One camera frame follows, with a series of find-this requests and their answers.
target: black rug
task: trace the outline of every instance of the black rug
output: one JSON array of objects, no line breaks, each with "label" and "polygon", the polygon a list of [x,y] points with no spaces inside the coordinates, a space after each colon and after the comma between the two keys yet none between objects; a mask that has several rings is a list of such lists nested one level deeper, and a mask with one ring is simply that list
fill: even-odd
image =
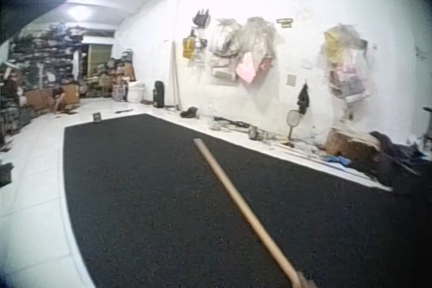
[{"label": "black rug", "polygon": [[195,137],[319,288],[423,278],[427,206],[137,115],[65,131],[70,218],[97,287],[290,286]]}]

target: fluorescent light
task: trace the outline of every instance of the fluorescent light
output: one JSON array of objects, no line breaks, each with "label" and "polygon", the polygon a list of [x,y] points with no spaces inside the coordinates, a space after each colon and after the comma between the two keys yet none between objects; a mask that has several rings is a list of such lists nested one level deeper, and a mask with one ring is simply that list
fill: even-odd
[{"label": "fluorescent light", "polygon": [[69,14],[75,19],[75,21],[82,22],[91,15],[91,10],[85,6],[76,6],[69,10]]}]

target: hanging jacket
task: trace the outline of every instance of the hanging jacket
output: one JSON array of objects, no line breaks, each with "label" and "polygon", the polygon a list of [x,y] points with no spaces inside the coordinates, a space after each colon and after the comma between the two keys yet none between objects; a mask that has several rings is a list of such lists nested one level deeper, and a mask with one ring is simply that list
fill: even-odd
[{"label": "hanging jacket", "polygon": [[306,110],[309,107],[309,94],[308,85],[304,84],[300,94],[298,95],[298,112],[302,115],[306,114]]}]

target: wooden stick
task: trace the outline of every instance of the wooden stick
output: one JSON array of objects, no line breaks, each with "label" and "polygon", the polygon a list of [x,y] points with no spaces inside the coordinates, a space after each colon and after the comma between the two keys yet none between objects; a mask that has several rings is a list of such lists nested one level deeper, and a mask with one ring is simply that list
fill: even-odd
[{"label": "wooden stick", "polygon": [[228,191],[228,194],[231,196],[232,200],[236,203],[244,217],[246,217],[249,225],[253,228],[259,239],[267,247],[270,254],[274,257],[276,262],[281,267],[283,273],[285,273],[289,280],[291,280],[293,288],[300,288],[302,285],[300,283],[300,278],[296,269],[292,266],[291,262],[288,261],[288,259],[284,256],[277,244],[273,241],[268,232],[265,230],[264,226],[261,225],[261,222],[255,216],[253,211],[250,209],[248,203],[243,199],[242,195],[240,195],[234,184],[225,174],[219,163],[216,161],[209,149],[204,144],[203,140],[201,140],[200,138],[195,138],[194,142],[200,150],[201,154],[207,160],[212,170],[216,173],[216,176],[225,186],[225,189]]}]

